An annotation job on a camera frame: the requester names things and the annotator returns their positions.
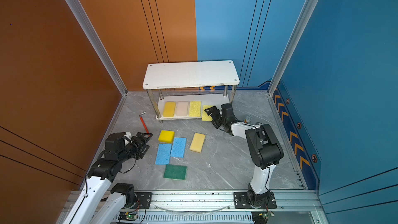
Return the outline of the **long yellow foam sponge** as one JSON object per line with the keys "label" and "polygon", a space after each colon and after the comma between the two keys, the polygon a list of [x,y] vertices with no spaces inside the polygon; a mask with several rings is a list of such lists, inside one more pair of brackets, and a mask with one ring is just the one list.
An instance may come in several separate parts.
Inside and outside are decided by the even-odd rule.
{"label": "long yellow foam sponge", "polygon": [[176,102],[165,102],[162,116],[165,118],[173,118],[175,115]]}

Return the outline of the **small thick yellow sponge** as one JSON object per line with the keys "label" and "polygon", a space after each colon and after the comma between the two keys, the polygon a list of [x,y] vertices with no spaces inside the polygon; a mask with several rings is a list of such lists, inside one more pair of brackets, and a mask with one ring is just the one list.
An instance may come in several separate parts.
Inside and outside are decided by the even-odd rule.
{"label": "small thick yellow sponge", "polygon": [[161,143],[172,144],[175,137],[174,131],[161,130],[158,141]]}

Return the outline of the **pale pink sponge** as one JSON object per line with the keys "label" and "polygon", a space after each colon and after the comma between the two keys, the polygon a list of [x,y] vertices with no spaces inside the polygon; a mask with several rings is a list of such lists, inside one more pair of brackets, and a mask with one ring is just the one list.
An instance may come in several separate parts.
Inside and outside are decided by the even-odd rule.
{"label": "pale pink sponge", "polygon": [[179,101],[176,103],[175,115],[177,117],[186,117],[189,112],[189,102],[188,101]]}

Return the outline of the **white two-tier shelf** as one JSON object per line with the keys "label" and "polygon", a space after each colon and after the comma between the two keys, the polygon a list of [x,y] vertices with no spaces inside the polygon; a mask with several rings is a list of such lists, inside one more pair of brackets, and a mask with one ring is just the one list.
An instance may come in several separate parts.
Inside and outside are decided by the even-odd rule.
{"label": "white two-tier shelf", "polygon": [[143,89],[147,91],[158,121],[200,119],[201,117],[165,118],[165,102],[201,101],[220,107],[232,103],[240,80],[234,62],[202,61],[149,64]]}

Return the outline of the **blue sponge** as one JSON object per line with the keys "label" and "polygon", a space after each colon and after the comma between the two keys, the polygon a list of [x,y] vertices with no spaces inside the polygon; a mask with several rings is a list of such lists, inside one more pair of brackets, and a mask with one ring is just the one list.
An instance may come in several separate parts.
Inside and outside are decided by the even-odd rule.
{"label": "blue sponge", "polygon": [[183,158],[186,147],[186,138],[174,138],[171,150],[171,157]]}
{"label": "blue sponge", "polygon": [[155,165],[167,165],[170,162],[172,144],[160,144],[158,147]]}

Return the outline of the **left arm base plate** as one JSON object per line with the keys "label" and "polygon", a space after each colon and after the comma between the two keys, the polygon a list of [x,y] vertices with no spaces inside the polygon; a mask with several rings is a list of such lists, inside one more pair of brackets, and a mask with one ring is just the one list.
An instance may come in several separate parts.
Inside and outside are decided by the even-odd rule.
{"label": "left arm base plate", "polygon": [[134,196],[126,197],[124,209],[149,209],[152,199],[152,192],[136,192]]}

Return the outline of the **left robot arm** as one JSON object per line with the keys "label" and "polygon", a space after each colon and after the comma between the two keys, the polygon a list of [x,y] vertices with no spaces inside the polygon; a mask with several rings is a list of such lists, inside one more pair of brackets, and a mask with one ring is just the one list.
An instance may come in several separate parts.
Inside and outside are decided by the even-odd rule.
{"label": "left robot arm", "polygon": [[150,208],[152,194],[136,193],[128,183],[113,185],[124,162],[142,159],[149,149],[151,133],[119,132],[105,140],[105,149],[85,177],[84,188],[64,220],[66,224],[110,224],[135,221],[140,210]]}

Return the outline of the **red hex key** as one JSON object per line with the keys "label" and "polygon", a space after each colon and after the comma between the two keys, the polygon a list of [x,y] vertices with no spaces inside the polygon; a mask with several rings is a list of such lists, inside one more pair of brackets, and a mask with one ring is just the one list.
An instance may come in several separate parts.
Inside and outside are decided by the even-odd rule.
{"label": "red hex key", "polygon": [[144,118],[143,118],[143,116],[144,116],[145,114],[146,114],[146,112],[140,113],[140,114],[139,114],[139,118],[140,118],[140,121],[141,121],[141,123],[142,123],[142,125],[143,125],[143,127],[144,127],[144,129],[145,129],[145,131],[146,131],[146,133],[150,133],[149,130],[148,130],[148,128],[147,128],[147,125],[146,125],[146,123],[145,123],[145,121],[144,121]]}

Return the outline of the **cream yellow sponge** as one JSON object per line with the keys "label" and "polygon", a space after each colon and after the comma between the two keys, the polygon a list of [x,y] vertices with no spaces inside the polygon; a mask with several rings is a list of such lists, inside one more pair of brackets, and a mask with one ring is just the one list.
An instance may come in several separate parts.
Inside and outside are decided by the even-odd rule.
{"label": "cream yellow sponge", "polygon": [[189,149],[191,151],[201,153],[205,137],[206,135],[204,134],[195,133]]}

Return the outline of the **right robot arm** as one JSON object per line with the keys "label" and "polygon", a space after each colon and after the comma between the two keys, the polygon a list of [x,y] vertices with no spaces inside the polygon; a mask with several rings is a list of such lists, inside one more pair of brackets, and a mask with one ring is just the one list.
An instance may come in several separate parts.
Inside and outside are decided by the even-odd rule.
{"label": "right robot arm", "polygon": [[252,180],[248,185],[248,204],[254,208],[277,207],[274,193],[269,184],[273,170],[284,157],[284,151],[269,124],[248,124],[238,120],[230,103],[205,107],[204,112],[211,117],[213,126],[231,136],[238,136],[247,141],[251,159],[255,165]]}

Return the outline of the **left circuit board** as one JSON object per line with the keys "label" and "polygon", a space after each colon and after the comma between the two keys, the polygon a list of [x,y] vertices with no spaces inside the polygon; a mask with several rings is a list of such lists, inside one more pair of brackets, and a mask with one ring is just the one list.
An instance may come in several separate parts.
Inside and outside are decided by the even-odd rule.
{"label": "left circuit board", "polygon": [[120,212],[118,216],[118,222],[131,221],[134,222],[138,219],[138,215],[133,212]]}

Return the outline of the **green scouring pad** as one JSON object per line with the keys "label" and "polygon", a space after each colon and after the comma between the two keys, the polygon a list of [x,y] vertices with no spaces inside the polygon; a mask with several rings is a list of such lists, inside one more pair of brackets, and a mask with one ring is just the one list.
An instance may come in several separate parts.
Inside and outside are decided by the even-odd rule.
{"label": "green scouring pad", "polygon": [[178,166],[173,164],[167,164],[163,174],[164,178],[185,180],[187,173],[187,166]]}

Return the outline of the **circuit board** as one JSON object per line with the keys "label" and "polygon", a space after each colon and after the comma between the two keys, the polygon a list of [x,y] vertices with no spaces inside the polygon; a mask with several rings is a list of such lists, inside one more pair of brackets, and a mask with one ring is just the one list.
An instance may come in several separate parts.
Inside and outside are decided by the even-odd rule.
{"label": "circuit board", "polygon": [[272,211],[251,212],[254,224],[267,224],[270,218],[275,214]]}
{"label": "circuit board", "polygon": [[118,222],[131,221],[134,222],[138,219],[138,215],[133,212],[120,212],[118,216]]}

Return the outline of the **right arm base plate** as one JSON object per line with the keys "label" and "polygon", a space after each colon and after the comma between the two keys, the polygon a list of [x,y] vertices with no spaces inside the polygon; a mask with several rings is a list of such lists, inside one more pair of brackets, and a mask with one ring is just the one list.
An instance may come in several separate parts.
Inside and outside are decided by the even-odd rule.
{"label": "right arm base plate", "polygon": [[264,194],[256,195],[251,190],[238,191],[233,193],[234,206],[236,209],[249,208],[268,208],[276,209],[277,203],[272,191],[267,191]]}

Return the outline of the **yellow porous sponge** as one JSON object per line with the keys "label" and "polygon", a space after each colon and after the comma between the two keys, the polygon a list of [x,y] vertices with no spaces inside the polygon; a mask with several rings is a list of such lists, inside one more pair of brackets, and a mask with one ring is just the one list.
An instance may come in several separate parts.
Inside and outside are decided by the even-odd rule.
{"label": "yellow porous sponge", "polygon": [[189,117],[201,117],[201,101],[191,101],[189,104]]}
{"label": "yellow porous sponge", "polygon": [[207,114],[206,109],[212,108],[213,105],[203,105],[202,107],[202,121],[212,121],[212,117]]}

